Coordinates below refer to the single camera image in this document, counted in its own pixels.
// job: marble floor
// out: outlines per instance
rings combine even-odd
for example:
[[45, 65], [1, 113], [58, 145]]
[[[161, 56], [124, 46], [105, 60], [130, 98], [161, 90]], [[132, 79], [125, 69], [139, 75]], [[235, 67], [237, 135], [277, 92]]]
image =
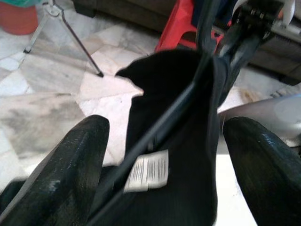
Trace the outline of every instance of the marble floor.
[[[115, 73], [153, 53], [159, 34], [105, 14], [95, 18], [79, 15], [70, 0], [57, 3], [65, 9], [67, 21], [104, 72], [104, 78], [95, 75], [56, 20], [48, 22], [27, 55], [23, 49], [30, 35], [15, 36], [0, 29], [0, 191], [12, 179], [31, 174], [76, 123], [92, 114], [110, 121], [104, 165], [123, 160], [131, 98], [143, 91]], [[37, 11], [41, 20], [42, 7], [37, 6]], [[301, 86], [291, 87], [257, 69], [243, 68], [219, 111], [300, 92]], [[217, 177], [221, 201], [216, 225], [242, 225], [243, 216], [249, 219], [248, 225], [255, 225], [229, 155], [218, 155]], [[233, 180], [223, 187], [222, 179], [227, 177]], [[225, 212], [230, 201], [236, 206]], [[234, 220], [238, 210], [244, 214]]]

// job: black fabric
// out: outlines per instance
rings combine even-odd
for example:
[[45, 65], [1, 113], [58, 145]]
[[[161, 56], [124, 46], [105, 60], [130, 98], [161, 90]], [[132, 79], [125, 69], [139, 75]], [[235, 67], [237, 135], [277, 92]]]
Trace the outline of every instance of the black fabric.
[[[194, 51], [165, 51], [138, 60], [117, 73], [144, 90], [143, 97], [132, 100], [126, 152], [192, 81], [199, 59]], [[167, 185], [121, 195], [94, 225], [213, 224], [217, 206], [215, 155], [219, 134], [216, 110], [227, 64], [212, 58], [202, 76], [208, 79], [209, 86], [200, 90], [189, 112], [160, 147], [160, 150], [169, 150]]]

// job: care label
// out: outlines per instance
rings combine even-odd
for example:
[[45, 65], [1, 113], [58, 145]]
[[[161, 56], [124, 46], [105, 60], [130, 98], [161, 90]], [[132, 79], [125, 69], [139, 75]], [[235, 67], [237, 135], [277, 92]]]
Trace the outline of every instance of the care label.
[[142, 192], [167, 184], [168, 150], [140, 155], [127, 178], [124, 192]]

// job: brown sofa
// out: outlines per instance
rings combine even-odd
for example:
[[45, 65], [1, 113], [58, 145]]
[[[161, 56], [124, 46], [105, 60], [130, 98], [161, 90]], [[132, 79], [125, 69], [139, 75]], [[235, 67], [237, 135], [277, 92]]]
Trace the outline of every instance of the brown sofa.
[[[73, 0], [78, 13], [94, 16], [99, 10], [127, 21], [162, 31], [176, 0]], [[301, 27], [301, 0], [296, 0], [294, 23]], [[301, 81], [301, 45], [275, 36], [256, 52], [250, 62], [276, 72], [294, 85]]]

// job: metal frame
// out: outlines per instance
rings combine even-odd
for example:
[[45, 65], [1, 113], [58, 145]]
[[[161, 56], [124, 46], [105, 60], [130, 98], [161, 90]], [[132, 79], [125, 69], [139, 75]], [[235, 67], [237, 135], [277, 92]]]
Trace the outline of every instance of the metal frame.
[[56, 4], [55, 0], [49, 0], [48, 3], [43, 4], [44, 7], [44, 17], [42, 21], [40, 22], [39, 26], [37, 27], [35, 33], [33, 34], [29, 44], [26, 46], [24, 53], [30, 53], [35, 41], [37, 40], [38, 36], [40, 35], [41, 31], [43, 30], [46, 22], [49, 18], [58, 19], [65, 31], [68, 33], [68, 35], [72, 38], [73, 42], [78, 46], [78, 48], [84, 53], [84, 55], [87, 57], [88, 62], [91, 64], [91, 66], [95, 69], [96, 74], [100, 77], [103, 77], [103, 73], [93, 60], [93, 58], [90, 56], [88, 51], [86, 50], [85, 46], [82, 44], [82, 42], [79, 40], [77, 35], [75, 34], [74, 30], [70, 27], [68, 22], [65, 19], [64, 10]]

